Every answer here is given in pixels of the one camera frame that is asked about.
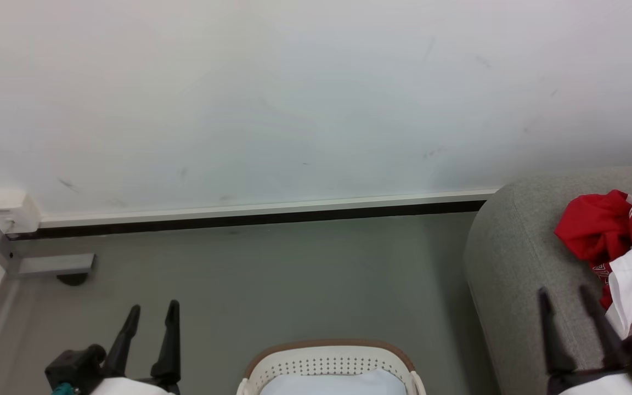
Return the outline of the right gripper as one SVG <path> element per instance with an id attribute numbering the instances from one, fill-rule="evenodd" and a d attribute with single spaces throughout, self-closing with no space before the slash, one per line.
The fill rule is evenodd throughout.
<path id="1" fill-rule="evenodd" d="M 547 394 L 632 394 L 632 366 L 622 348 L 622 340 L 607 320 L 600 302 L 586 285 L 579 286 L 582 303 L 594 323 L 602 348 L 602 365 L 615 371 L 575 371 L 574 358 L 565 349 L 555 325 L 555 310 L 545 287 L 538 290 L 546 372 L 549 375 Z"/>

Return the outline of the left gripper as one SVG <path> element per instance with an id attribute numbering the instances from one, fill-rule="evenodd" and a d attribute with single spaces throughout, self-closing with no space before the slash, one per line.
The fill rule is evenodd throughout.
<path id="1" fill-rule="evenodd" d="M 181 380 L 180 307 L 171 300 L 165 317 L 165 335 L 158 360 L 151 366 L 151 377 L 131 379 L 126 363 L 138 329 L 140 305 L 134 305 L 116 335 L 103 364 L 103 375 L 82 379 L 78 394 L 180 394 Z"/>

